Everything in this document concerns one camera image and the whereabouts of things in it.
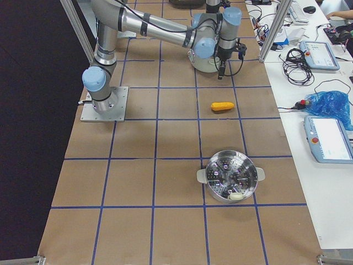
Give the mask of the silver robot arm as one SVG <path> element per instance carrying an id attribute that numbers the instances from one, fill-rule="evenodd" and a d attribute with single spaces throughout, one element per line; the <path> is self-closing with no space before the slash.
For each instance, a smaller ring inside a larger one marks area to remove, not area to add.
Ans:
<path id="1" fill-rule="evenodd" d="M 122 1 L 92 1 L 97 20 L 97 45 L 94 63 L 82 74 L 82 81 L 92 100 L 93 112 L 107 120 L 123 119 L 126 98 L 121 88 L 110 86 L 116 66 L 118 33 L 131 31 L 186 48 L 192 66 L 201 72 L 226 74 L 226 63 L 234 52 L 243 61 L 246 45 L 237 37 L 242 11 L 225 1 L 206 1 L 206 11 L 193 16 L 186 26 L 130 8 Z"/>

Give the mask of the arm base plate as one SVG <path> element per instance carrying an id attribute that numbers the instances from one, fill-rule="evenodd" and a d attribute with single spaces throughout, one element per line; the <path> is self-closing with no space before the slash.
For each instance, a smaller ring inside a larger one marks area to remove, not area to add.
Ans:
<path id="1" fill-rule="evenodd" d="M 110 97 L 102 102 L 93 100 L 87 92 L 83 103 L 81 121 L 83 122 L 124 122 L 129 87 L 111 87 Z"/>
<path id="2" fill-rule="evenodd" d="M 118 31 L 117 38 L 118 39 L 129 39 L 129 38 L 136 38 L 137 34 L 132 31 Z"/>

